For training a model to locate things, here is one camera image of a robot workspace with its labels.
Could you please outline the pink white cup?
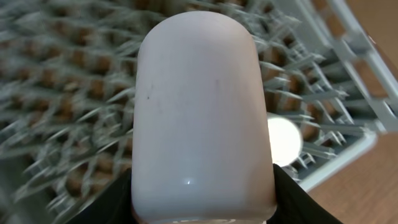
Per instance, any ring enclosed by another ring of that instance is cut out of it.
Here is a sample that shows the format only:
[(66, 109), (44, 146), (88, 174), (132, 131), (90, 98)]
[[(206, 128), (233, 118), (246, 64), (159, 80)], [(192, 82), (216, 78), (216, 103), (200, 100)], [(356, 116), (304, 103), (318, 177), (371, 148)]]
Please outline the pink white cup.
[(276, 210), (266, 104), (251, 34), (184, 12), (138, 54), (132, 204), (147, 223), (263, 222)]

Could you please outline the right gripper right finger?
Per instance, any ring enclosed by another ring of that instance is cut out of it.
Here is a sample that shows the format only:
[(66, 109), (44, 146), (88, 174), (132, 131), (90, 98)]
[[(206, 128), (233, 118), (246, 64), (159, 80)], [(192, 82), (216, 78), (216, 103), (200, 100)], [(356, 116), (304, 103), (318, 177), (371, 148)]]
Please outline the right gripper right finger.
[(267, 224), (342, 224), (304, 191), (281, 167), (273, 164), (277, 209)]

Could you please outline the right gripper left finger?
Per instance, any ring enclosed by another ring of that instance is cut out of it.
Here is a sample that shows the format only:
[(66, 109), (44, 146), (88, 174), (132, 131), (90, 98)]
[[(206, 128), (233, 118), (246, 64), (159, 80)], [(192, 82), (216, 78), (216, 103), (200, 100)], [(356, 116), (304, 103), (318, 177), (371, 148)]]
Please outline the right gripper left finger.
[(138, 224), (132, 214), (131, 169), (125, 170), (99, 197), (67, 224)]

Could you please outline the cream white cup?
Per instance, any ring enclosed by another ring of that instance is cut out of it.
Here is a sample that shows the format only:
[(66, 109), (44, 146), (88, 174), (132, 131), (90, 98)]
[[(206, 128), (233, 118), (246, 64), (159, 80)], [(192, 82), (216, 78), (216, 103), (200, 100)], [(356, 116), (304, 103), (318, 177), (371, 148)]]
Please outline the cream white cup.
[(302, 152), (303, 137), (299, 127), (291, 120), (268, 113), (267, 123), (272, 162), (280, 167), (291, 165)]

